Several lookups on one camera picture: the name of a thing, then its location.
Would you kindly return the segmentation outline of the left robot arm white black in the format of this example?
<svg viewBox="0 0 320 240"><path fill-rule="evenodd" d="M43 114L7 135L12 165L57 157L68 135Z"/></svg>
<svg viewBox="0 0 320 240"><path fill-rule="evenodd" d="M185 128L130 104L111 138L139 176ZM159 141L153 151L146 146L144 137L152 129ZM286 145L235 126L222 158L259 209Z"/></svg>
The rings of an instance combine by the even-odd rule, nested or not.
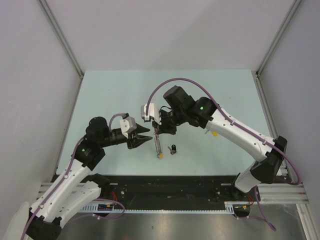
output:
<svg viewBox="0 0 320 240"><path fill-rule="evenodd" d="M152 139L144 135L149 131L127 113L115 129L111 129L102 116L92 118L85 135L75 145L67 167L31 205L21 239L29 236L33 240L55 240L84 206L97 199L107 199L112 191L109 180L98 173L92 174L105 157L105 148L126 144L129 150L135 149Z"/></svg>

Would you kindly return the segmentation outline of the keyring with chain and tags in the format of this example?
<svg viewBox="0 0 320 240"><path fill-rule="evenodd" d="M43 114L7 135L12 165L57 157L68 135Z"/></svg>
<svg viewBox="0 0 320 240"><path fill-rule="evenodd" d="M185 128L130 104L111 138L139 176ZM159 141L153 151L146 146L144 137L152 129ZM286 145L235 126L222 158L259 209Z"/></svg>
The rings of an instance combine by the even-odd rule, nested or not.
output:
<svg viewBox="0 0 320 240"><path fill-rule="evenodd" d="M154 127L154 144L155 144L155 150L156 150L156 154L157 154L157 158L159 160L162 160L164 155L163 155L163 151L161 148L161 142L160 142L160 138L158 135L158 129L156 127Z"/></svg>

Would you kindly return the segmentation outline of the black key tag with key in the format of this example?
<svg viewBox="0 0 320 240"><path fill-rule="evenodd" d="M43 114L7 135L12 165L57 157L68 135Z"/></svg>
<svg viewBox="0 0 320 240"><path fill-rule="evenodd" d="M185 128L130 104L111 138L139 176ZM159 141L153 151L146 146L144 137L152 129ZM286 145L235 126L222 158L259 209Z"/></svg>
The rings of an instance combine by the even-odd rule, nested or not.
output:
<svg viewBox="0 0 320 240"><path fill-rule="evenodd" d="M171 146L169 146L168 149L171 155L174 155L177 153L177 147L175 144L172 144Z"/></svg>

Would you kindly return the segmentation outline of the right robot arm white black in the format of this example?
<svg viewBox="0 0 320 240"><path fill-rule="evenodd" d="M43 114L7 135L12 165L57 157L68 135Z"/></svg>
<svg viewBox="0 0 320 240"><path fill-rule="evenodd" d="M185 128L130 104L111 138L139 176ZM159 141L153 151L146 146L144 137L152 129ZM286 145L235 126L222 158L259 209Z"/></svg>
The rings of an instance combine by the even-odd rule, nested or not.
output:
<svg viewBox="0 0 320 240"><path fill-rule="evenodd" d="M210 98L194 100L180 86L170 88L163 98L169 104L169 111L158 108L154 103L144 107L158 134L175 135L178 126L188 123L216 132L253 157L253 164L237 175L230 188L235 200L242 201L259 184L275 182L288 144L284 137L263 135L218 108Z"/></svg>

